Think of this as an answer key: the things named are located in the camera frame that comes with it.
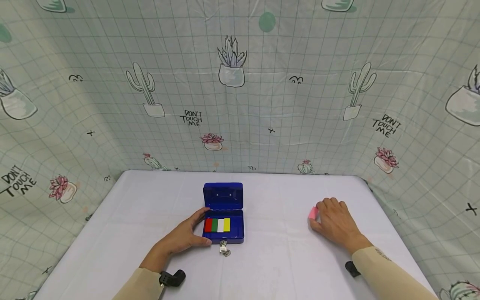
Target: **yellow block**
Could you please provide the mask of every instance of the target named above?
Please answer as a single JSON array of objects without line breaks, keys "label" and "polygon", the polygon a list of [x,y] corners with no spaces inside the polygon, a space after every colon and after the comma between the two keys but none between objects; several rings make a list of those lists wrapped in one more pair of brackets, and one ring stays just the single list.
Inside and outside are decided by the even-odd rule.
[{"label": "yellow block", "polygon": [[223,221],[223,232],[230,232],[230,219],[226,218]]}]

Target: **white tablecloth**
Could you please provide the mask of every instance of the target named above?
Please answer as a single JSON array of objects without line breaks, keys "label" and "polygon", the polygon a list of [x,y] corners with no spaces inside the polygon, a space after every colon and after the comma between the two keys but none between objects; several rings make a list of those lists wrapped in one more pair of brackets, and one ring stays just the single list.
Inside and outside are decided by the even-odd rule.
[{"label": "white tablecloth", "polygon": [[[126,171],[53,270],[36,300],[108,300],[150,247],[204,205],[206,182],[242,182],[245,242],[191,249],[167,271],[187,274],[163,300],[370,300],[363,278],[345,270],[347,253],[307,224],[315,203],[347,203],[360,230],[432,290],[366,184],[352,176]],[[202,224],[195,233],[202,234]]]}]

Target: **person's left hand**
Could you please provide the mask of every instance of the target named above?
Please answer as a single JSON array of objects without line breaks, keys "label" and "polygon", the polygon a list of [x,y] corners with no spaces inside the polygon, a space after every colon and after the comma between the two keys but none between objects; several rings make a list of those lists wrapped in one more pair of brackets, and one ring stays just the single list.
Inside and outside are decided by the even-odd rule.
[{"label": "person's left hand", "polygon": [[192,246],[210,246],[212,241],[193,234],[193,228],[200,223],[209,207],[197,210],[191,217],[181,222],[169,234],[159,240],[147,254],[139,268],[160,273],[168,258],[175,253],[187,250]]}]

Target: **backdrop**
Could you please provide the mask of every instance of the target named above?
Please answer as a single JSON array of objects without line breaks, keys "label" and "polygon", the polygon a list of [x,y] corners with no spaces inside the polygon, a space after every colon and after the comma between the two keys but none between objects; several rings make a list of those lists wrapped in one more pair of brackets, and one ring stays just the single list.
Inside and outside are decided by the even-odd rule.
[{"label": "backdrop", "polygon": [[128,169],[360,176],[439,297],[480,299],[479,1],[0,12],[0,299],[35,295]]}]

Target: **beige sleeve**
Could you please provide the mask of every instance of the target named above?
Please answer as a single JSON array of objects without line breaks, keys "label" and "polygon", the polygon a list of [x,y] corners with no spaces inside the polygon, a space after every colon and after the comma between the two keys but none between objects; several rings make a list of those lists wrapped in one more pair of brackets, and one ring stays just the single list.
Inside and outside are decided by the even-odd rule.
[{"label": "beige sleeve", "polygon": [[138,268],[112,300],[158,300],[163,290],[159,279],[159,273]]},{"label": "beige sleeve", "polygon": [[438,300],[378,248],[360,249],[352,258],[379,300]]}]

